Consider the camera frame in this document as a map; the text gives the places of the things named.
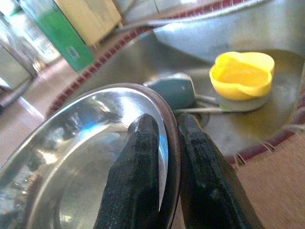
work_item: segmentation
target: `sink basin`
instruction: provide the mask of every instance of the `sink basin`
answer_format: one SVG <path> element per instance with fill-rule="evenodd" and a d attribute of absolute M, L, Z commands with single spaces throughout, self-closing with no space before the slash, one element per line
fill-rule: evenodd
<path fill-rule="evenodd" d="M 143 83 L 177 72 L 191 76 L 198 94 L 216 96 L 209 70 L 219 54 L 263 52 L 275 61 L 268 103 L 246 114 L 211 115 L 202 125 L 225 156 L 246 158 L 249 151 L 256 155 L 272 150 L 290 135 L 282 130 L 292 119 L 302 86 L 304 11 L 302 0 L 248 0 L 205 20 L 156 28 L 120 49 L 67 103 L 106 84 Z"/>

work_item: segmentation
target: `stainless steel plate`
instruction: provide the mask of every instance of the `stainless steel plate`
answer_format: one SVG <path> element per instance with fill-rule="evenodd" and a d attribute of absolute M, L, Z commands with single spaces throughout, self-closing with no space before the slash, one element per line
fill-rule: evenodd
<path fill-rule="evenodd" d="M 0 222 L 29 229 L 92 228 L 109 168 L 127 141 L 127 128 L 145 113 L 159 126 L 161 205 L 168 168 L 162 112 L 138 90 L 111 87 L 87 93 L 60 110 L 2 168 Z"/>

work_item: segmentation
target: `brown mat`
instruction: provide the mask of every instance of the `brown mat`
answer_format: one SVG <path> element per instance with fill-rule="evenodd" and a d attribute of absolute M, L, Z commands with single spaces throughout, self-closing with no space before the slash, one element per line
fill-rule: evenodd
<path fill-rule="evenodd" d="M 305 228 L 305 136 L 294 135 L 236 172 L 266 229 Z"/>

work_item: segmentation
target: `blue handle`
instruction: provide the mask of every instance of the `blue handle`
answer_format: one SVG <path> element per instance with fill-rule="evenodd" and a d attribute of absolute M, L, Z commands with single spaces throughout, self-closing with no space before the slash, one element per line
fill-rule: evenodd
<path fill-rule="evenodd" d="M 177 73 L 144 84 L 156 91 L 172 110 L 190 107 L 195 101 L 195 91 L 190 76 Z"/>

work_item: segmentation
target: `yellow soap dish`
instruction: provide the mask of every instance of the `yellow soap dish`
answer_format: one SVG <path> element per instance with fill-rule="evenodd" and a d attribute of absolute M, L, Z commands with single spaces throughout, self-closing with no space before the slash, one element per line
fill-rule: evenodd
<path fill-rule="evenodd" d="M 226 52 L 210 70 L 217 93 L 231 100 L 248 100 L 270 92 L 275 62 L 260 52 Z"/>

